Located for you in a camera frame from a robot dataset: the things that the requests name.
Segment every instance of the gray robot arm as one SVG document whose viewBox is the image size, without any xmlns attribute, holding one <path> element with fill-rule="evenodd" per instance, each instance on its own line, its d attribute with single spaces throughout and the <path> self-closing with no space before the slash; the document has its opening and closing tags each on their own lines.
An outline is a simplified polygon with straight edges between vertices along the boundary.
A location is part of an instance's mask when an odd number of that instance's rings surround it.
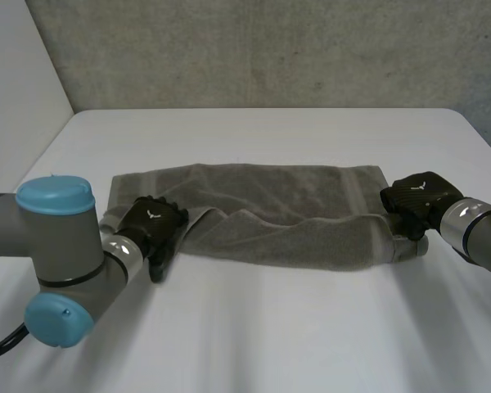
<svg viewBox="0 0 491 393">
<path fill-rule="evenodd" d="M 385 209 L 402 219 L 403 233 L 418 240 L 427 229 L 468 262 L 491 272 L 491 205 L 464 197 L 432 172 L 414 174 L 381 191 Z"/>
<path fill-rule="evenodd" d="M 90 184 L 74 176 L 37 178 L 17 194 L 0 194 L 0 256 L 33 261 L 40 292 L 25 326 L 49 346 L 76 345 L 150 260 L 151 280 L 162 249 L 187 222 L 164 199 L 138 198 L 119 230 L 101 241 Z"/>
</svg>

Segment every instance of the white table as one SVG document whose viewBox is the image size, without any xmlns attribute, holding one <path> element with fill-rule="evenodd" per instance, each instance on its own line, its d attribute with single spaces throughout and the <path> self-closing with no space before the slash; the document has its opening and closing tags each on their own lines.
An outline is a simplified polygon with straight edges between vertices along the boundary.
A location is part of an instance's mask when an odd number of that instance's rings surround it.
<svg viewBox="0 0 491 393">
<path fill-rule="evenodd" d="M 100 215 L 113 175 L 196 162 L 434 170 L 491 203 L 491 149 L 431 109 L 87 111 L 26 179 L 83 176 Z M 491 392 L 491 274 L 429 238 L 424 258 L 354 273 L 180 255 L 80 345 L 26 338 L 0 358 L 0 392 Z M 0 259 L 0 339 L 37 290 L 28 260 Z"/>
</svg>

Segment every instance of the gray towel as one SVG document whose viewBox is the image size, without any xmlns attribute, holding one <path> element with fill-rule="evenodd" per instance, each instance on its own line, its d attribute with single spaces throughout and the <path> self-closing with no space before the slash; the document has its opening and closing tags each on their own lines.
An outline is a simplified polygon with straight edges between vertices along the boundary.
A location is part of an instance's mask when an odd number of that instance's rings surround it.
<svg viewBox="0 0 491 393">
<path fill-rule="evenodd" d="M 354 270 L 424 255 L 382 207 L 376 166 L 189 165 L 115 176 L 103 232 L 139 196 L 189 210 L 177 249 L 252 264 Z"/>
</svg>

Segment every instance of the blue end cap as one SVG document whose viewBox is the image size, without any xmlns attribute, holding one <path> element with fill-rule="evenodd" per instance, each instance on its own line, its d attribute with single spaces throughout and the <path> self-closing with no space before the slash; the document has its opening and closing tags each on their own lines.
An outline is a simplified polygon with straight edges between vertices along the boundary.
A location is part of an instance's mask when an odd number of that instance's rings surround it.
<svg viewBox="0 0 491 393">
<path fill-rule="evenodd" d="M 16 202 L 42 215 L 77 215 L 95 206 L 91 184 L 77 176 L 48 176 L 25 182 L 16 192 Z"/>
<path fill-rule="evenodd" d="M 93 328 L 89 312 L 56 293 L 38 293 L 25 308 L 24 322 L 34 338 L 48 346 L 75 346 Z"/>
</svg>

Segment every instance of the gray wall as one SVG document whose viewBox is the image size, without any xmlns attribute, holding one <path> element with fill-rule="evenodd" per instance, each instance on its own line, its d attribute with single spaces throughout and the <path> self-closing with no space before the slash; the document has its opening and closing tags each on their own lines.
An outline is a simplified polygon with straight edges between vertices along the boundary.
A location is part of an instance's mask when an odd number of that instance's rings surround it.
<svg viewBox="0 0 491 393">
<path fill-rule="evenodd" d="M 491 144 L 491 0 L 27 3 L 76 111 L 447 107 Z"/>
</svg>

